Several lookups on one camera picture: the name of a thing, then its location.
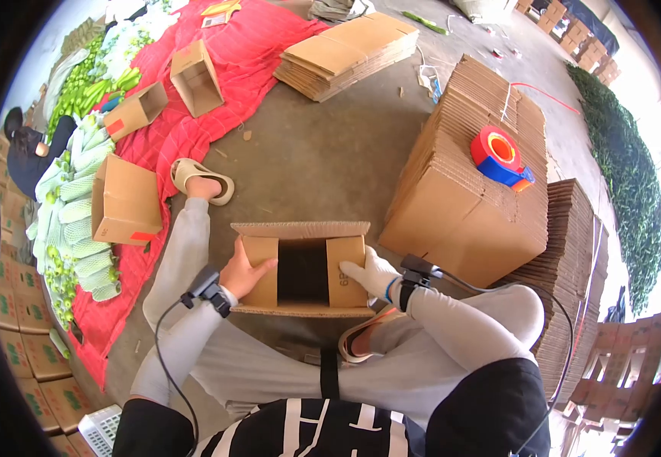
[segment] beige slide sandal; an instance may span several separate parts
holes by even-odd
[[[173,162],[173,165],[170,168],[170,177],[173,180],[173,184],[175,184],[178,190],[184,194],[188,194],[186,191],[186,181],[191,176],[201,176],[202,178],[216,179],[216,181],[221,183],[221,194],[212,198],[208,202],[212,205],[226,205],[234,195],[234,180],[228,176],[214,173],[210,169],[204,167],[193,159],[189,159],[188,157],[183,157],[182,159],[178,159]]]
[[[341,357],[343,357],[344,361],[351,363],[361,363],[362,361],[371,357],[373,354],[366,354],[361,356],[351,354],[350,347],[352,340],[373,324],[387,323],[402,316],[405,316],[405,314],[400,312],[396,306],[388,304],[379,312],[378,315],[373,316],[371,319],[364,323],[358,324],[355,327],[351,327],[346,330],[338,340],[338,351],[341,353]]]

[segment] warehouse floor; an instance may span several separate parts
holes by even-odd
[[[410,10],[441,26],[447,23],[448,14],[455,14],[450,19],[453,32],[448,37],[419,26],[419,47],[426,63],[438,67],[443,87],[455,62],[467,53],[497,69],[509,81],[530,83],[579,109],[579,93],[562,63],[569,58],[522,14],[514,12],[510,24],[493,26],[496,33],[490,35],[446,2],[377,0],[374,5],[378,11],[395,16],[398,11]],[[493,48],[506,56],[502,60],[494,58],[490,54]],[[513,48],[521,52],[520,59],[513,56]],[[399,173],[422,124],[434,109],[426,89],[417,84],[419,64],[421,56],[417,52],[319,104],[278,83],[243,131],[236,129],[214,142],[204,164],[234,178],[237,187],[228,206],[210,209],[212,263],[224,265],[232,255],[236,233],[229,227],[231,222],[366,220],[371,221],[366,241],[376,245]],[[589,152],[583,117],[536,91],[522,91],[541,106],[546,116],[551,155],[547,180],[577,178],[610,232],[609,278],[601,303],[605,307],[614,304],[627,276],[623,276],[619,245],[613,236],[615,217],[600,170]],[[246,131],[252,132],[249,141],[243,139]],[[543,177],[536,178],[543,185]],[[172,199],[173,219],[184,201],[182,195]],[[383,249],[380,253],[388,254]],[[399,260],[394,255],[388,257]],[[75,376],[97,406],[124,404],[139,364],[152,347],[152,332],[142,314],[142,298],[151,285],[152,281],[143,288],[109,353],[106,396],[98,392],[83,366],[78,361],[73,363]],[[332,343],[354,324],[351,320],[253,315],[233,315],[231,319],[268,343],[280,334],[316,344]],[[186,391],[198,413],[202,437],[229,425],[225,411],[193,379],[187,382]],[[188,412],[179,399],[175,406]]]

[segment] white work glove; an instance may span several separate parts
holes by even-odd
[[[340,267],[345,275],[361,284],[369,295],[381,298],[391,304],[394,301],[399,302],[398,288],[392,288],[391,286],[394,282],[399,283],[397,279],[401,278],[401,275],[391,266],[388,260],[380,258],[372,247],[366,246],[364,268],[348,261],[341,262]],[[374,301],[375,299],[370,300],[368,305],[371,306]]]

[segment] black shirt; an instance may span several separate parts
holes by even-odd
[[[507,359],[463,379],[435,408],[426,434],[397,412],[343,400],[286,399],[260,405],[214,435],[201,456],[505,457],[518,450],[546,410],[538,367],[527,359]],[[183,457],[192,446],[186,417],[134,399],[122,411],[112,455]],[[550,447],[546,422],[520,455],[545,457]]]
[[[11,141],[8,150],[8,174],[26,197],[35,200],[35,185],[41,179],[46,169],[63,150],[50,149],[45,157],[35,155],[35,147],[43,139],[43,134],[30,127],[22,127],[26,134],[26,150],[17,151],[15,142]]]

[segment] red tarp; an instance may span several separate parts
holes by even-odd
[[[203,160],[209,144],[254,114],[277,83],[272,72],[280,64],[280,53],[327,29],[323,23],[303,21],[264,0],[243,0],[242,9],[228,24],[201,29],[201,12],[215,3],[218,0],[196,0],[181,8],[178,23],[160,40],[140,50],[131,64],[140,68],[142,79],[130,94],[162,81],[169,103],[151,125],[120,140],[116,154],[158,174],[163,229],[152,239],[148,252],[139,246],[115,246],[115,254],[120,257],[118,270],[122,271],[122,293],[118,297],[95,302],[90,293],[77,293],[74,317],[84,334],[83,344],[71,332],[69,336],[79,359],[102,390],[109,348],[122,332],[166,242],[170,209],[165,200],[178,193],[170,179],[171,164],[180,157]],[[173,53],[196,40],[206,45],[226,102],[192,118],[170,82],[170,62]]]

